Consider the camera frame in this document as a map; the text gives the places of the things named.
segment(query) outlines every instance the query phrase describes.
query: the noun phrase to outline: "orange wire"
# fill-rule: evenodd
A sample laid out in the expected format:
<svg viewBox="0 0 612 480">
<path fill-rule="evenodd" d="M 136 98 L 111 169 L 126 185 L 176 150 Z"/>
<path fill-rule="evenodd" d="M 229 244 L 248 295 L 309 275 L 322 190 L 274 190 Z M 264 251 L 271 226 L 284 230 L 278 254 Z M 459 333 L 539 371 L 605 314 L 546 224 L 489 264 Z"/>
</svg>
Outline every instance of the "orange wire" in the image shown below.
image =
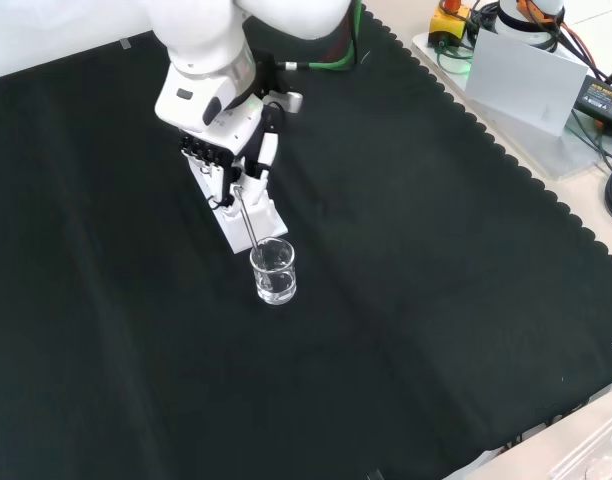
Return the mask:
<svg viewBox="0 0 612 480">
<path fill-rule="evenodd" d="M 562 23 L 562 28 L 564 30 L 566 30 L 570 34 L 571 37 L 574 37 L 581 44 L 582 48 L 586 52 L 586 55 L 588 55 L 588 59 L 590 60 L 590 63 L 592 63 L 593 66 L 595 66 L 595 59 L 590 54 L 590 50 L 588 50 L 588 47 L 586 46 L 584 41 L 579 37 L 579 35 L 577 35 L 575 32 L 573 32 L 573 30 L 568 25 L 566 25 L 565 23 Z"/>
</svg>

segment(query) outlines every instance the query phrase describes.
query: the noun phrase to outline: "black cloth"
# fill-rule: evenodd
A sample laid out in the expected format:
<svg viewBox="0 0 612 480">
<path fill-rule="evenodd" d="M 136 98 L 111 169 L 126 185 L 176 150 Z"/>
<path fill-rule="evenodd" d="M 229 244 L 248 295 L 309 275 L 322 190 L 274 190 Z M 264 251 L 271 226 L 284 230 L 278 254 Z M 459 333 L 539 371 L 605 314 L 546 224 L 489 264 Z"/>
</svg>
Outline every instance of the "black cloth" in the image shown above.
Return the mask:
<svg viewBox="0 0 612 480">
<path fill-rule="evenodd" d="M 612 257 L 370 14 L 286 75 L 279 308 L 131 43 L 0 79 L 0 479 L 439 479 L 612 381 Z"/>
</svg>

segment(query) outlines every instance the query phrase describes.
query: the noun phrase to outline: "glass beaker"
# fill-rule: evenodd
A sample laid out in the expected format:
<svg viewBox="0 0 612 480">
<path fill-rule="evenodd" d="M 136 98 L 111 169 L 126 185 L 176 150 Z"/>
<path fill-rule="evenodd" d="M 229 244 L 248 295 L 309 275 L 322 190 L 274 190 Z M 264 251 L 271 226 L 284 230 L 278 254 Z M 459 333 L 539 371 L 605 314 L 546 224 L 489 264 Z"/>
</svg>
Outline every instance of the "glass beaker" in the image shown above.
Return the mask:
<svg viewBox="0 0 612 480">
<path fill-rule="evenodd" d="M 269 305 L 283 305 L 297 291 L 295 249 L 281 238 L 260 240 L 259 248 L 250 251 L 257 294 Z"/>
</svg>

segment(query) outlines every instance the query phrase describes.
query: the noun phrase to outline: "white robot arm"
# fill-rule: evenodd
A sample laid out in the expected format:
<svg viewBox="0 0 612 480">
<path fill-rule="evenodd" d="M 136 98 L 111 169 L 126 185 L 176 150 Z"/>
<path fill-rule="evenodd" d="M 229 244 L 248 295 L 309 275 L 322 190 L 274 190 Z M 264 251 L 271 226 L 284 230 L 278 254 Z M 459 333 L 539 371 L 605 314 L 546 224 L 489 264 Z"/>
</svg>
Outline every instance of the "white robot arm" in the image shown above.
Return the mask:
<svg viewBox="0 0 612 480">
<path fill-rule="evenodd" d="M 537 7 L 549 17 L 557 18 L 564 14 L 564 0 L 500 0 L 495 30 L 500 35 L 529 45 L 548 45 L 551 36 L 537 28 L 532 19 L 522 11 L 529 5 Z"/>
<path fill-rule="evenodd" d="M 243 190 L 258 238 L 285 233 L 266 192 L 278 138 L 265 125 L 272 107 L 263 100 L 296 99 L 298 109 L 301 96 L 276 92 L 274 59 L 255 58 L 243 21 L 248 13 L 289 35 L 317 39 L 341 23 L 352 0 L 142 1 L 171 60 L 155 112 L 187 134 L 182 152 L 233 251 L 250 247 L 234 188 Z"/>
</svg>

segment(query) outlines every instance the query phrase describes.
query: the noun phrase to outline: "green cable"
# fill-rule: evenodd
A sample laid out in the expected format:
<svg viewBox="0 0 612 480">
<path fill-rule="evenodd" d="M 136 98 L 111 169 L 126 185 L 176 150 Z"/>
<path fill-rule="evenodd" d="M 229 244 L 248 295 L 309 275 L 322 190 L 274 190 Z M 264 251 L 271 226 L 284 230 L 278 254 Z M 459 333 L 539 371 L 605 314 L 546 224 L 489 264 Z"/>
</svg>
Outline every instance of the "green cable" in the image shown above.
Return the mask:
<svg viewBox="0 0 612 480">
<path fill-rule="evenodd" d="M 442 55 L 446 55 L 446 47 L 445 46 L 441 46 L 440 48 L 437 49 L 437 66 L 439 68 L 441 68 L 444 72 L 446 73 L 450 73 L 451 75 L 466 75 L 468 73 L 470 73 L 470 67 L 468 67 L 468 69 L 464 70 L 463 72 L 454 72 L 453 70 L 448 70 L 447 68 L 444 68 L 444 66 L 442 65 Z M 471 57 L 469 58 L 458 58 L 458 60 L 470 60 Z"/>
<path fill-rule="evenodd" d="M 362 21 L 362 0 L 357 0 L 355 6 L 355 38 L 359 37 L 359 27 Z M 318 69 L 318 70 L 341 70 L 348 66 L 350 62 L 353 60 L 353 46 L 351 45 L 348 48 L 348 52 L 341 60 L 333 63 L 309 63 L 308 66 L 310 68 Z"/>
</svg>

